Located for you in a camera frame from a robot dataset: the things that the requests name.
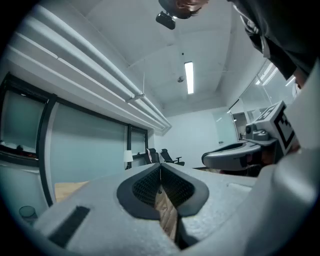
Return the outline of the white shade table lamp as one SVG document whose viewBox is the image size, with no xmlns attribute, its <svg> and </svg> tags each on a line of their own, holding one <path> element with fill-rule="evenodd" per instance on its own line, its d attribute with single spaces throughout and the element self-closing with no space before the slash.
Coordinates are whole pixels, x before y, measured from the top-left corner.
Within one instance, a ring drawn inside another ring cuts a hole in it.
<svg viewBox="0 0 320 256">
<path fill-rule="evenodd" d="M 125 150 L 123 154 L 123 162 L 125 163 L 125 170 L 128 170 L 132 167 L 133 154 L 131 150 Z"/>
</svg>

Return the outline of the black-framed frosted window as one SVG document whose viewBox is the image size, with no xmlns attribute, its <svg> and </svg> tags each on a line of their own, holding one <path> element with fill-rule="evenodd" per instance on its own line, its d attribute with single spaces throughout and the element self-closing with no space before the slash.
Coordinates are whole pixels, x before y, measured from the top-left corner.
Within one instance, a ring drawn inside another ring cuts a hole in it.
<svg viewBox="0 0 320 256">
<path fill-rule="evenodd" d="M 0 84 L 0 160 L 37 168 L 57 95 L 7 73 Z"/>
<path fill-rule="evenodd" d="M 147 148 L 149 147 L 148 131 L 132 124 L 128 124 L 126 145 L 127 150 L 132 153 L 133 160 L 144 158 Z"/>
</svg>

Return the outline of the long ceiling light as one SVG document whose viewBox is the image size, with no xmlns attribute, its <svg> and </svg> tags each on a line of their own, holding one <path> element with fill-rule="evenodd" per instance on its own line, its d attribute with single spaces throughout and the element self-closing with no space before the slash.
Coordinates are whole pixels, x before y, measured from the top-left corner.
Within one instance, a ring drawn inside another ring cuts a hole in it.
<svg viewBox="0 0 320 256">
<path fill-rule="evenodd" d="M 194 93 L 194 64 L 192 61 L 186 62 L 184 64 L 186 84 L 187 84 L 187 93 Z"/>
</svg>

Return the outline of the wide frosted window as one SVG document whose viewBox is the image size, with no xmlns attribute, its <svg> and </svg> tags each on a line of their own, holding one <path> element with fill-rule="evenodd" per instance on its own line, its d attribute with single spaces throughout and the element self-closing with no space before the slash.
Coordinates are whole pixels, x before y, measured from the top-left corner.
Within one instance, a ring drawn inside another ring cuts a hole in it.
<svg viewBox="0 0 320 256">
<path fill-rule="evenodd" d="M 52 94 L 45 103 L 37 142 L 40 180 L 48 206 L 55 185 L 78 183 L 125 170 L 127 124 Z"/>
</svg>

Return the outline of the frosted glass door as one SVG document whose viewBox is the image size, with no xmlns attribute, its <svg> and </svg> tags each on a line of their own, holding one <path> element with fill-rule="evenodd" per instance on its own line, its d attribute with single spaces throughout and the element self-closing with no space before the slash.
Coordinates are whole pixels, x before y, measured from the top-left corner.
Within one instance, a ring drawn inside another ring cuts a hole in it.
<svg viewBox="0 0 320 256">
<path fill-rule="evenodd" d="M 234 119 L 227 110 L 219 110 L 213 113 L 215 121 L 218 145 L 220 147 L 228 146 L 238 141 Z"/>
</svg>

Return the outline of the glass partition wall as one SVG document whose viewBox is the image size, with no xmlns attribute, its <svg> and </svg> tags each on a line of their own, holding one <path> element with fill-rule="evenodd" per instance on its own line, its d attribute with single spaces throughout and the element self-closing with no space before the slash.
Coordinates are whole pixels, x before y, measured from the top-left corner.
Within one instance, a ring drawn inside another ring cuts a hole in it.
<svg viewBox="0 0 320 256">
<path fill-rule="evenodd" d="M 245 126 L 257 119 L 268 107 L 284 101 L 290 105 L 299 92 L 296 77 L 284 78 L 278 68 L 266 60 L 251 83 L 229 109 L 237 137 L 242 140 Z"/>
</svg>

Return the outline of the clear glass cup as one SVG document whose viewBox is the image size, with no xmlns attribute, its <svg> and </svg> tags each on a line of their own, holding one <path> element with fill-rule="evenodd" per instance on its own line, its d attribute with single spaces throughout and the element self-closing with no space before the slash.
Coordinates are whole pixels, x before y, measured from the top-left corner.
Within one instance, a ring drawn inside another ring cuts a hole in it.
<svg viewBox="0 0 320 256">
<path fill-rule="evenodd" d="M 29 223 L 30 225 L 33 225 L 35 221 L 38 219 L 38 215 L 33 206 L 30 206 L 30 205 L 22 206 L 18 212 L 21 218 L 27 223 Z"/>
</svg>

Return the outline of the white pipe bracket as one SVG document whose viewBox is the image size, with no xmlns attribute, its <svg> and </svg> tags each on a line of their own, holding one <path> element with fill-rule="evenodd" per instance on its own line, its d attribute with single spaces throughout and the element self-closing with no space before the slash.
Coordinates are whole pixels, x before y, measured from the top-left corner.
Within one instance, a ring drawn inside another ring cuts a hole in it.
<svg viewBox="0 0 320 256">
<path fill-rule="evenodd" d="M 130 103 L 135 102 L 137 100 L 140 100 L 141 98 L 144 98 L 144 97 L 145 97 L 145 94 L 141 93 L 141 94 L 135 95 L 134 97 L 127 99 L 125 102 L 127 104 L 130 104 Z"/>
</svg>

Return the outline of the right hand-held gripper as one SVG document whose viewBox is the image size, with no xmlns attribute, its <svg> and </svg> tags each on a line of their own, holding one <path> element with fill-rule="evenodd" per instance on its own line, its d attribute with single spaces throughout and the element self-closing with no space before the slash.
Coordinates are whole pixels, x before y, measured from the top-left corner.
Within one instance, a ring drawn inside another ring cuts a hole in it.
<svg viewBox="0 0 320 256">
<path fill-rule="evenodd" d="M 202 155 L 202 163 L 210 168 L 223 171 L 246 170 L 252 160 L 262 160 L 265 165 L 276 164 L 290 153 L 298 139 L 285 110 L 284 101 L 269 106 L 259 117 L 245 127 L 246 141 L 225 145 Z"/>
</svg>

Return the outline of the white ceiling pipes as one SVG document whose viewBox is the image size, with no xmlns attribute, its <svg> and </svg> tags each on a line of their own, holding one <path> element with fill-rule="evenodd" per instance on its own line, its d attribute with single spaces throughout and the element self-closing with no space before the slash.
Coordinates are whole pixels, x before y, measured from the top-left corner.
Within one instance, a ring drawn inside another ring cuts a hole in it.
<svg viewBox="0 0 320 256">
<path fill-rule="evenodd" d="M 165 134 L 170 122 L 142 94 L 107 40 L 64 0 L 38 3 L 13 33 L 5 59 L 18 77 L 99 114 Z"/>
</svg>

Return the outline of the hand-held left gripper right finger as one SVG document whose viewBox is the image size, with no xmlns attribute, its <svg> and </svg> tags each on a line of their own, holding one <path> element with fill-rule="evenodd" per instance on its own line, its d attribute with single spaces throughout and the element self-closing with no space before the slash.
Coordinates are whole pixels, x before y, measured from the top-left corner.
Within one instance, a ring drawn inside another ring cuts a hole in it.
<svg viewBox="0 0 320 256">
<path fill-rule="evenodd" d="M 174 242 L 190 247 L 216 231 L 244 201 L 256 180 L 163 163 L 161 186 L 176 211 Z"/>
</svg>

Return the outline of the person's black jacket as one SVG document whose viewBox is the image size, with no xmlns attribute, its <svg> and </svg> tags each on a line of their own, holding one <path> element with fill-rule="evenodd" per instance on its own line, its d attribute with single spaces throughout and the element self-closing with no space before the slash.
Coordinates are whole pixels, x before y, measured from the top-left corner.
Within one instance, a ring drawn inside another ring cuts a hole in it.
<svg viewBox="0 0 320 256">
<path fill-rule="evenodd" d="M 253 46 L 285 79 L 320 59 L 320 0 L 227 0 Z"/>
</svg>

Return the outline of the person's right forearm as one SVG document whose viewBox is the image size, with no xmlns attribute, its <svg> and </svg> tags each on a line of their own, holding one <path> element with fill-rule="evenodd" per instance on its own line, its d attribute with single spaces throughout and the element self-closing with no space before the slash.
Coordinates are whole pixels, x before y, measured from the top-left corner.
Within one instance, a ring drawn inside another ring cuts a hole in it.
<svg viewBox="0 0 320 256">
<path fill-rule="evenodd" d="M 310 69 L 303 69 L 300 67 L 296 67 L 295 71 L 293 72 L 295 82 L 300 90 L 303 89 L 306 81 L 308 80 L 310 72 Z"/>
</svg>

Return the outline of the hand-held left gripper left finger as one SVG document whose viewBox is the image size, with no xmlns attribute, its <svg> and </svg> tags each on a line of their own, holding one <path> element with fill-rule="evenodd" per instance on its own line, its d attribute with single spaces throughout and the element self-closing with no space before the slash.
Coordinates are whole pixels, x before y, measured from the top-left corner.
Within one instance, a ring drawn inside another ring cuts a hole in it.
<svg viewBox="0 0 320 256">
<path fill-rule="evenodd" d="M 161 166 L 149 164 L 87 182 L 36 221 L 47 256 L 173 256 L 180 249 L 154 208 Z"/>
</svg>

